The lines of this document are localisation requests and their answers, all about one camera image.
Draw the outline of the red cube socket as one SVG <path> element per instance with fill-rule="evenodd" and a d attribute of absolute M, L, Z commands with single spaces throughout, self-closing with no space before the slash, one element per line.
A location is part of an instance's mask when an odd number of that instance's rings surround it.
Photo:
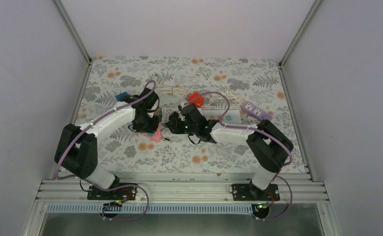
<path fill-rule="evenodd" d="M 198 92 L 194 92 L 188 97 L 188 103 L 195 105 L 197 108 L 201 108 L 204 105 L 205 99 Z"/>

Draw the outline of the dark blue cube socket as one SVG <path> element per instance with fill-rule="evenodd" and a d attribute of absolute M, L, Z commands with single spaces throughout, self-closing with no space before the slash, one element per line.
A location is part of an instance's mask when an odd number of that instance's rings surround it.
<path fill-rule="evenodd" d="M 117 102 L 125 102 L 126 100 L 129 100 L 129 99 L 130 99 L 130 94 L 128 94 L 126 91 L 116 95 Z"/>

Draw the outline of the dark green cube adapter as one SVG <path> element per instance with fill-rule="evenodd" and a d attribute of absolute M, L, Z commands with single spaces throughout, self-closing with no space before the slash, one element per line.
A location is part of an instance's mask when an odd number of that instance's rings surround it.
<path fill-rule="evenodd" d="M 158 118 L 158 122 L 162 121 L 162 108 L 159 107 L 155 112 L 154 116 Z"/>

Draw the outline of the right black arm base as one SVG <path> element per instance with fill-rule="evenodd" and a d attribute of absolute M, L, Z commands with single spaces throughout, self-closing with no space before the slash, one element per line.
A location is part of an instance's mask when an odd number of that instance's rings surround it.
<path fill-rule="evenodd" d="M 266 219 L 270 207 L 280 201 L 277 184 L 270 184 L 266 190 L 260 190 L 251 182 L 247 184 L 232 184 L 231 193 L 237 202 L 255 202 L 251 204 L 251 213 L 255 219 Z"/>

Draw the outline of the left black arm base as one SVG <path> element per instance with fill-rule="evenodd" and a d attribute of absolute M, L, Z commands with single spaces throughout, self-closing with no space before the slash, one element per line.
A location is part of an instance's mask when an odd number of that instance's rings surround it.
<path fill-rule="evenodd" d="M 118 214 L 116 211 L 121 210 L 121 207 L 125 202 L 133 201 L 136 198 L 137 186 L 131 183 L 116 183 L 112 184 L 112 191 L 103 191 L 97 187 L 91 186 L 88 190 L 88 200 L 105 201 L 99 215 L 104 215 L 108 218 L 114 218 Z"/>

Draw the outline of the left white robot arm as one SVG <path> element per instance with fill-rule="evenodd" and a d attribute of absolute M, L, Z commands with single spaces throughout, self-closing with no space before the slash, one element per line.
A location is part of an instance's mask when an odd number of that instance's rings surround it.
<path fill-rule="evenodd" d="M 125 93 L 112 109 L 88 123 L 66 125 L 54 158 L 57 167 L 96 185 L 105 198 L 115 198 L 120 188 L 118 177 L 98 163 L 98 144 L 124 125 L 134 133 L 156 132 L 158 109 L 159 96 L 144 88 L 139 95 Z"/>

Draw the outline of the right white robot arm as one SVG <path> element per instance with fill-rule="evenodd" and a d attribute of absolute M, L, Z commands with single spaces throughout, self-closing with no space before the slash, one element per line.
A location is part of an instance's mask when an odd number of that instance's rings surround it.
<path fill-rule="evenodd" d="M 290 161 L 293 143 L 269 120 L 254 125 L 226 124 L 207 119 L 195 105 L 173 112 L 165 126 L 173 134 L 196 136 L 197 143 L 234 143 L 248 147 L 259 168 L 245 191 L 245 199 L 261 200 L 272 193 L 271 182 Z"/>

